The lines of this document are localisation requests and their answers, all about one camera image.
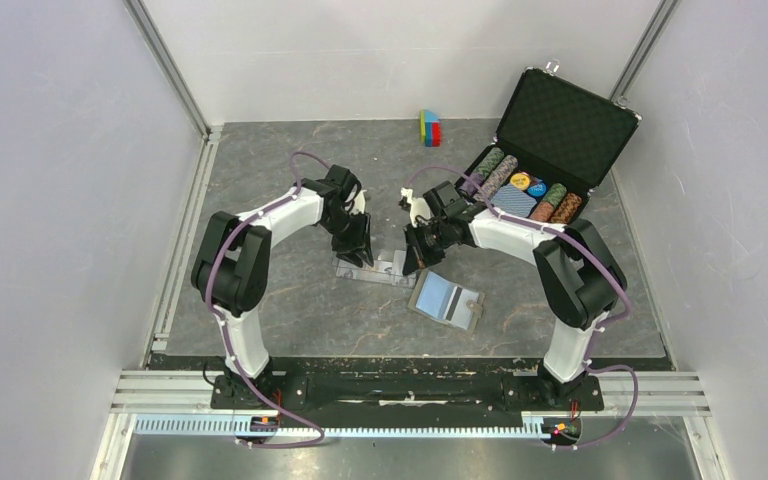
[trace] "stack of poker chips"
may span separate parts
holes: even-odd
[[[569,223],[580,206],[581,197],[574,193],[568,193],[563,201],[561,201],[561,204],[558,205],[558,209],[555,210],[555,213],[552,214],[549,223]]]
[[[552,213],[554,213],[555,209],[561,204],[561,201],[563,201],[566,194],[567,187],[560,183],[552,185],[552,188],[546,192],[543,200],[537,204],[537,208],[531,212],[531,215],[529,215],[528,218],[538,222],[548,222],[552,217]]]
[[[493,195],[502,188],[502,185],[505,184],[505,180],[514,173],[514,170],[518,165],[519,162],[516,157],[511,155],[505,157],[505,159],[502,160],[502,163],[500,163],[499,166],[493,170],[493,173],[487,177],[487,180],[481,184],[481,188],[479,188],[478,193],[475,194],[475,200],[483,202],[484,200],[493,198]]]
[[[484,159],[481,160],[481,163],[475,167],[475,170],[472,171],[472,173],[469,175],[469,178],[472,179],[477,185],[481,185],[484,180],[489,177],[491,173],[493,173],[493,170],[500,163],[502,163],[502,159],[504,158],[505,152],[499,148],[493,147],[492,150],[487,152],[487,155],[484,156]],[[473,196],[477,190],[478,189],[475,187],[475,185],[472,184],[472,182],[464,182],[464,184],[461,186],[461,192],[470,197]]]

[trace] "yellow round chip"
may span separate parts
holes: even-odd
[[[517,187],[520,190],[525,190],[531,185],[531,177],[527,173],[515,173],[511,177],[511,185]]]

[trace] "colorful block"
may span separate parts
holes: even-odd
[[[419,138],[426,147],[439,147],[443,140],[440,119],[431,111],[419,112]]]

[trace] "open black case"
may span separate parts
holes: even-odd
[[[517,158],[514,173],[527,172],[547,186],[562,183],[568,192],[581,197],[575,218],[587,205],[591,190],[608,175],[640,120],[634,111],[553,73],[528,68],[499,122],[494,143],[465,173],[472,173],[493,147],[499,147]],[[463,182],[455,183],[459,191]]]

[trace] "white wall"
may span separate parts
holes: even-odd
[[[88,477],[199,145],[122,2],[0,2],[0,480]]]
[[[629,98],[619,184],[676,357],[737,479],[768,479],[768,2],[682,2]]]
[[[657,0],[146,0],[208,121],[501,116],[526,66],[607,96]]]

